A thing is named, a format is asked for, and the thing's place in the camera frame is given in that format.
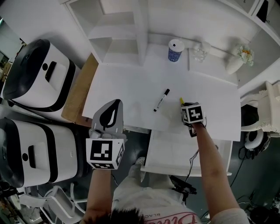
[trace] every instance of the white chair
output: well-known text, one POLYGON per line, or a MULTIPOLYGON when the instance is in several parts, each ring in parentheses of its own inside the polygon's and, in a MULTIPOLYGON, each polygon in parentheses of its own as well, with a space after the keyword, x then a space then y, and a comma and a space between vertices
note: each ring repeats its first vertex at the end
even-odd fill
POLYGON ((274 85, 266 82, 266 90, 242 98, 241 107, 246 104, 258 108, 259 120, 241 127, 241 131, 262 129, 265 132, 280 133, 280 81, 274 85))
POLYGON ((78 203, 84 203, 87 200, 75 200, 73 183, 71 183, 70 195, 71 197, 69 198, 61 187, 54 186, 44 197, 33 197, 24 194, 19 201, 29 207, 39 207, 51 224, 56 224, 57 218, 65 224, 74 224, 81 221, 85 213, 78 203), (46 206, 49 206, 50 210, 56 215, 55 221, 52 221, 44 210, 46 206))

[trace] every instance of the white table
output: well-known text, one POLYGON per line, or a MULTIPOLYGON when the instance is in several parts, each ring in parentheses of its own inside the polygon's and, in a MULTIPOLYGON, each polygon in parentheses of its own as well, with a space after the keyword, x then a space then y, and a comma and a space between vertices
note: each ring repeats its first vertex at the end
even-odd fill
MULTIPOLYGON (((213 62, 212 70, 209 60, 202 64, 204 69, 194 72, 192 67, 189 71, 188 50, 182 52, 176 63, 167 59, 167 53, 168 47, 150 44, 144 66, 99 65, 83 116, 92 118, 105 103, 121 99, 125 126, 153 130, 146 166, 142 169, 187 175, 189 158, 197 150, 197 142, 196 138, 188 137, 189 131, 181 122, 179 99, 183 97, 185 102, 199 102, 207 116, 207 130, 219 145, 224 165, 228 168, 232 141, 240 140, 241 110, 237 85, 220 80, 219 76, 213 77, 213 71, 220 71, 217 66, 221 64, 213 62), (208 69, 205 66, 210 69, 209 76, 202 74, 208 69), (160 109, 154 112, 167 88, 170 89, 169 94, 160 109)), ((191 176, 200 175, 199 159, 196 158, 191 176)))

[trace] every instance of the person's arm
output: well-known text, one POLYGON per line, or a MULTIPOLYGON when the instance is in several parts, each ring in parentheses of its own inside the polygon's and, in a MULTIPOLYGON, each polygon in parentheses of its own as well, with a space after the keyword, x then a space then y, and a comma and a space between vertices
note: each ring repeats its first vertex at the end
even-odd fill
POLYGON ((201 123, 192 124, 197 133, 203 188, 210 217, 217 213, 239 208, 231 191, 220 153, 201 123))
POLYGON ((87 209, 84 220, 102 216, 111 212, 111 171, 96 169, 92 173, 87 196, 87 209))

